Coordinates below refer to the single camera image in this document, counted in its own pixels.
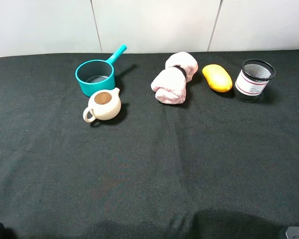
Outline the cream ceramic teapot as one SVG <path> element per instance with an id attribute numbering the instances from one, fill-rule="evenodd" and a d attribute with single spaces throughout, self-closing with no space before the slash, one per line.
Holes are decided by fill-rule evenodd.
<path id="1" fill-rule="evenodd" d="M 120 89 L 100 90 L 95 92 L 88 101 L 87 108 L 83 111 L 85 122 L 94 120 L 111 120 L 121 110 Z"/>

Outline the pink rolled towel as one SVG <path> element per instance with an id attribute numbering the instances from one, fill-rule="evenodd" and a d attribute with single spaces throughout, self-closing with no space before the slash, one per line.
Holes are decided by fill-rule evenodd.
<path id="1" fill-rule="evenodd" d="M 187 52 L 171 55 L 162 70 L 152 81 L 155 98 L 163 104 L 182 104 L 186 99 L 186 84 L 198 70 L 195 58 Z"/>

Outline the teal saucepan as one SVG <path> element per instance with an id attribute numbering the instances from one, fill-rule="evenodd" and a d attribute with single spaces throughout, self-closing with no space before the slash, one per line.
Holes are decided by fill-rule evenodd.
<path id="1" fill-rule="evenodd" d="M 75 78 L 84 95 L 90 97 L 97 91 L 115 88 L 113 64 L 126 49 L 127 46 L 122 44 L 107 60 L 89 60 L 77 67 Z"/>

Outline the yellow mango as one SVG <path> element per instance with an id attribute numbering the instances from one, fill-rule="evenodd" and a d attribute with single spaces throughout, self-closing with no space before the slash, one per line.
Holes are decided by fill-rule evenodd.
<path id="1" fill-rule="evenodd" d="M 232 79 L 222 66 L 217 64 L 207 65 L 202 69 L 202 74 L 212 90 L 224 93 L 232 89 Z"/>

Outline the black table cloth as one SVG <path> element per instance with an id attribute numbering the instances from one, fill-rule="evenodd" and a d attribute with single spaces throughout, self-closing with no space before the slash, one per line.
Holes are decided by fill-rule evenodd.
<path id="1" fill-rule="evenodd" d="M 250 58 L 277 74 L 248 104 L 197 72 L 169 106 L 150 88 L 168 54 L 124 54 L 120 113 L 86 123 L 74 73 L 107 54 L 0 58 L 3 238 L 275 239 L 299 227 L 299 50 L 193 56 L 233 78 Z"/>

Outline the black mesh pen holder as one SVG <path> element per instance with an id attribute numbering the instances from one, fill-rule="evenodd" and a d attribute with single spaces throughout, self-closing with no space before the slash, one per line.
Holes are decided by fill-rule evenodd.
<path id="1" fill-rule="evenodd" d="M 245 103 L 256 102 L 275 75 L 275 68 L 268 62 L 260 59 L 245 60 L 234 84 L 234 96 Z"/>

